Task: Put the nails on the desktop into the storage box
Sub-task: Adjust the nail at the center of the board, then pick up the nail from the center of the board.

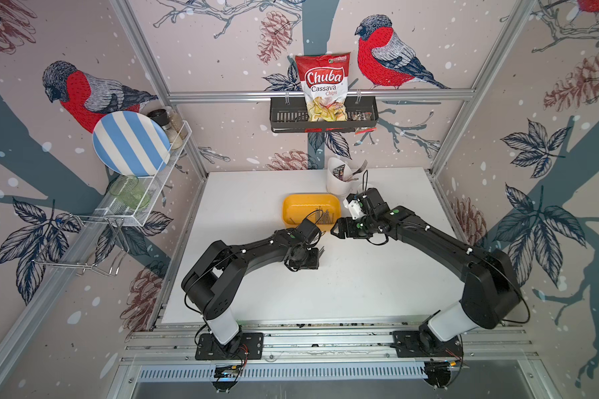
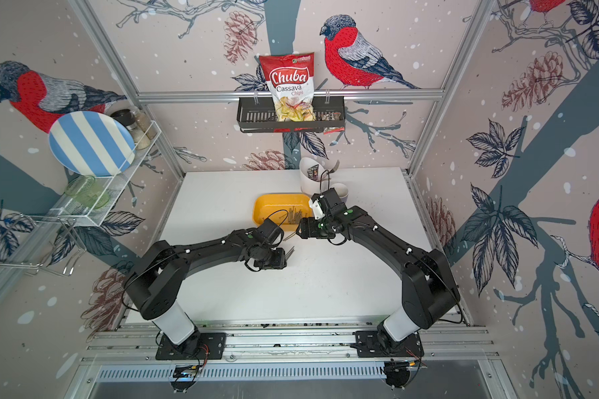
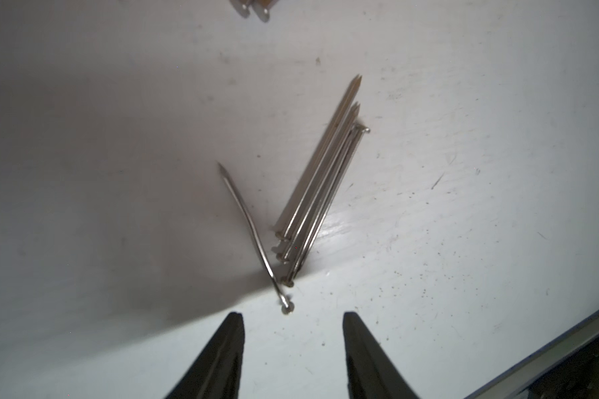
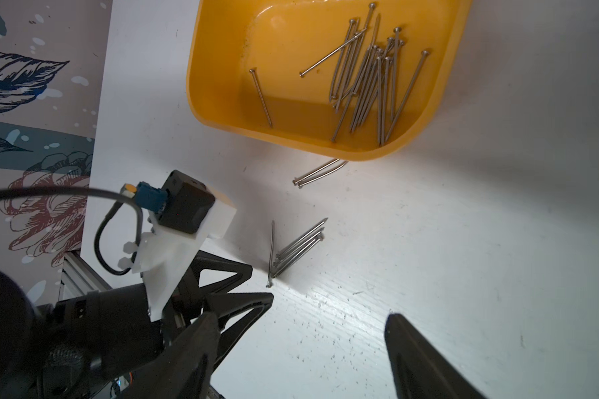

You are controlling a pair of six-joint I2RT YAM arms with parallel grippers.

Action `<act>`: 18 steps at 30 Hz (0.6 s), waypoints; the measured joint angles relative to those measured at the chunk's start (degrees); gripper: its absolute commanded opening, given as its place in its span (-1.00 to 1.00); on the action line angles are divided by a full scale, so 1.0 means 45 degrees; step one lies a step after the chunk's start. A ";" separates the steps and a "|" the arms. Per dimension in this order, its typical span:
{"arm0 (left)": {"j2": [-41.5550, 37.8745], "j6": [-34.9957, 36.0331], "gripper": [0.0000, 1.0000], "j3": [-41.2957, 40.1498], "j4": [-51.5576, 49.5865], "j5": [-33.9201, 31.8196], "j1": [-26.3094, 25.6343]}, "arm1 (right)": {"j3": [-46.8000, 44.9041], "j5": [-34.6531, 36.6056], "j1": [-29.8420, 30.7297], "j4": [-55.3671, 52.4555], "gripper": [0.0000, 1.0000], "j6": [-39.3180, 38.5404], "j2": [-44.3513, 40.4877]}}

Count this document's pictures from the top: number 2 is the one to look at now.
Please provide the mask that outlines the steel nail pile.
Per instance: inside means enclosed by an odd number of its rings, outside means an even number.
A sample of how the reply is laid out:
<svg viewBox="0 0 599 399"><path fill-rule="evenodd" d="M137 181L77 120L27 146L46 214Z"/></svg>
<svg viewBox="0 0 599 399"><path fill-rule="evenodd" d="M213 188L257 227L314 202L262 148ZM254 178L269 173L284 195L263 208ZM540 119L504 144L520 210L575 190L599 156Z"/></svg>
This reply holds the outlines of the steel nail pile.
<svg viewBox="0 0 599 399"><path fill-rule="evenodd" d="M286 260L288 260L292 254L295 252L295 247L291 247L288 251L286 251Z"/></svg>

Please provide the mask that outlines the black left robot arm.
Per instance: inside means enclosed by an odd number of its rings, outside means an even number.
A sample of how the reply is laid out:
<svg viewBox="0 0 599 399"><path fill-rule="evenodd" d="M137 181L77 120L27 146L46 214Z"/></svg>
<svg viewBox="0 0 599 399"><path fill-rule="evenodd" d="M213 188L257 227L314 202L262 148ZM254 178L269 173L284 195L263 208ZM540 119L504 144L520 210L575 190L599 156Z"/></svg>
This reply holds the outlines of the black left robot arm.
<svg viewBox="0 0 599 399"><path fill-rule="evenodd" d="M193 274L230 263L242 263L255 273L284 269L283 238L283 229L266 219L257 228L237 229L199 244L157 241L133 266L123 290L143 319L155 324L172 344L181 346L192 342L197 331L177 302L182 283Z"/></svg>

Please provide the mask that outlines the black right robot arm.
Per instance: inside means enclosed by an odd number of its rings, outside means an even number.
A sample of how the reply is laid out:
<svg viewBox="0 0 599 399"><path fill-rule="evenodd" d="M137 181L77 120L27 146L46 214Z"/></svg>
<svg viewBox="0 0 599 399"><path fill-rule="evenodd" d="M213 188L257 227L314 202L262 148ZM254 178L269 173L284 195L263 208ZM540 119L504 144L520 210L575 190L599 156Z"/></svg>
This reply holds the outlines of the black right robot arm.
<svg viewBox="0 0 599 399"><path fill-rule="evenodd" d="M446 255L407 243L377 223L359 206L351 208L334 189L312 195L311 218L299 223L301 239L343 236L366 248L387 264L401 280L401 304L378 327L377 339L384 351L394 351L421 329L429 329L460 304L458 286Z"/></svg>

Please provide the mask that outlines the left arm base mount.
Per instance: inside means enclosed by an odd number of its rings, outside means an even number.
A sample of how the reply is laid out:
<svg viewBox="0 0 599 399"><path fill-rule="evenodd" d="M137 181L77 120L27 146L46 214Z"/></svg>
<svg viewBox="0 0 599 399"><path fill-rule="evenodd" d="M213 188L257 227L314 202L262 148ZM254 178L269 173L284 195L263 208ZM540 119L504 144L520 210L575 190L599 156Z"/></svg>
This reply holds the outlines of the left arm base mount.
<svg viewBox="0 0 599 399"><path fill-rule="evenodd" d="M155 359L158 361L220 360L226 346L225 333L194 332L181 344L174 344L164 333L160 335Z"/></svg>

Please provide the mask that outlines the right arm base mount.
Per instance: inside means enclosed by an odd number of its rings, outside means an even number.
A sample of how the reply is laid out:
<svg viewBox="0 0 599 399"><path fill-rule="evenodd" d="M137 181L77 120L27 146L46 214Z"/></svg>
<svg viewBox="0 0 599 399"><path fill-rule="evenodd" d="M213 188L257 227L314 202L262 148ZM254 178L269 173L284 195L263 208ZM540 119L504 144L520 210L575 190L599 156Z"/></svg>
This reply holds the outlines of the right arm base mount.
<svg viewBox="0 0 599 399"><path fill-rule="evenodd" d="M419 334L413 333L401 341L394 341L387 332L357 331L350 345L360 358L416 357L424 355Z"/></svg>

